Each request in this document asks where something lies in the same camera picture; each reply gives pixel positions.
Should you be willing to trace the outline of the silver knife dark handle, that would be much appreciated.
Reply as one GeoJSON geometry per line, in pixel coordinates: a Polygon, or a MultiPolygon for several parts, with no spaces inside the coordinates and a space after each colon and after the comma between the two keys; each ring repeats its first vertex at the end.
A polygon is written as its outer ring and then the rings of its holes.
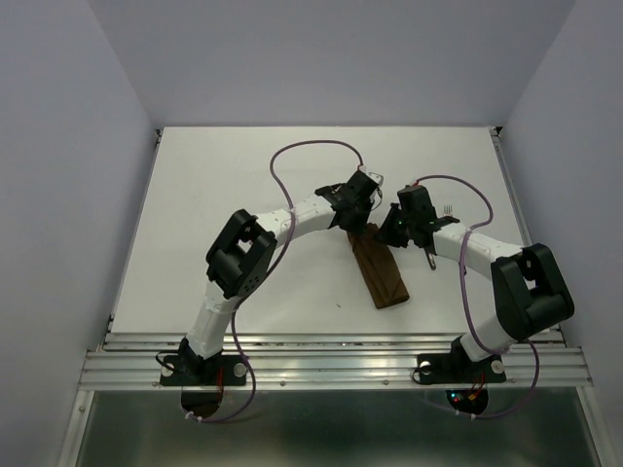
{"type": "Polygon", "coordinates": [[[437,266],[436,266],[436,262],[435,262],[435,254],[434,251],[431,248],[425,248],[424,249],[424,253],[426,255],[426,259],[428,262],[428,265],[430,267],[431,270],[436,270],[437,266]]]}

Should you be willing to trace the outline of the brown cloth napkin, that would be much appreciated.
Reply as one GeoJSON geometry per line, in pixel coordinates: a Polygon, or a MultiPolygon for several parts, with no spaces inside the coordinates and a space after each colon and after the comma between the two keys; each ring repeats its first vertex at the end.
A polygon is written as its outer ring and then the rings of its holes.
{"type": "Polygon", "coordinates": [[[360,234],[348,233],[348,242],[376,309],[403,304],[410,294],[388,246],[376,239],[376,224],[360,234]]]}

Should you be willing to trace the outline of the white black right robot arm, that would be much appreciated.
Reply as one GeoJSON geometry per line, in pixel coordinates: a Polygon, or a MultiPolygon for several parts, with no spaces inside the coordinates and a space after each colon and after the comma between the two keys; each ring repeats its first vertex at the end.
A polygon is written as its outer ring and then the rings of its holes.
{"type": "Polygon", "coordinates": [[[381,226],[381,242],[417,246],[430,269],[436,268],[437,258],[453,260],[461,276],[475,271],[493,287],[493,316],[480,325],[468,318],[467,333],[455,339],[447,353],[419,357],[421,383],[470,379],[508,347],[573,316],[573,299],[547,246],[502,242],[477,233],[451,214],[440,216],[422,185],[407,186],[397,196],[381,226]]]}

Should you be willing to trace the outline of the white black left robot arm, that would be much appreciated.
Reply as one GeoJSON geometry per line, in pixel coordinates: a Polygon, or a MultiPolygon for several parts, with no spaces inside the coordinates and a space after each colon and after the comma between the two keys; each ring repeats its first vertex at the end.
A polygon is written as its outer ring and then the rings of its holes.
{"type": "Polygon", "coordinates": [[[236,364],[222,355],[231,318],[268,277],[275,252],[285,252],[303,235],[335,227],[362,233],[383,181],[382,175],[359,168],[347,182],[321,187],[284,208],[258,215],[244,209],[233,213],[206,254],[208,282],[201,308],[166,363],[171,375],[161,384],[214,385],[236,364]]]}

